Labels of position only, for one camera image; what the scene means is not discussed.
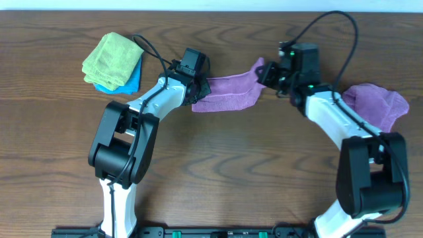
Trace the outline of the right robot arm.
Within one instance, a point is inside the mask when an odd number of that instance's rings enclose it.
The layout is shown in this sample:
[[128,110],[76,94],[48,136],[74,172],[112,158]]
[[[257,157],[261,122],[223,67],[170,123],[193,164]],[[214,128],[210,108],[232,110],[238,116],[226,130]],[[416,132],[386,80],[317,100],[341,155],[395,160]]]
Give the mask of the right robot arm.
[[336,201],[316,217],[304,237],[351,237],[369,224],[398,222],[410,200],[406,143],[398,133],[368,124],[328,84],[317,63],[287,60],[260,66],[258,82],[289,95],[340,150]]

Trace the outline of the purple microfiber cloth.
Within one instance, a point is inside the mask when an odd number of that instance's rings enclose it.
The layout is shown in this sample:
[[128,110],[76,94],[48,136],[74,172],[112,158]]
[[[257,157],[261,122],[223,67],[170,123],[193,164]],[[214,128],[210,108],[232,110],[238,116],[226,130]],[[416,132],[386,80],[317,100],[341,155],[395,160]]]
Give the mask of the purple microfiber cloth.
[[243,110],[254,106],[264,85],[258,83],[257,67],[264,65],[258,58],[248,72],[225,77],[208,78],[211,93],[192,105],[193,112],[221,112]]

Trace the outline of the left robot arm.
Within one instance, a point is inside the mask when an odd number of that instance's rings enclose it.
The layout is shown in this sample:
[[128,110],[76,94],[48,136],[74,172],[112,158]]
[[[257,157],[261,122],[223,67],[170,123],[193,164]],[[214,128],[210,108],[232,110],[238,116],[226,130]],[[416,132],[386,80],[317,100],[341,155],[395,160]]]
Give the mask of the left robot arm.
[[136,188],[151,163],[159,122],[172,110],[195,104],[210,92],[205,73],[167,70],[138,99],[107,104],[88,156],[104,193],[98,237],[134,234]]

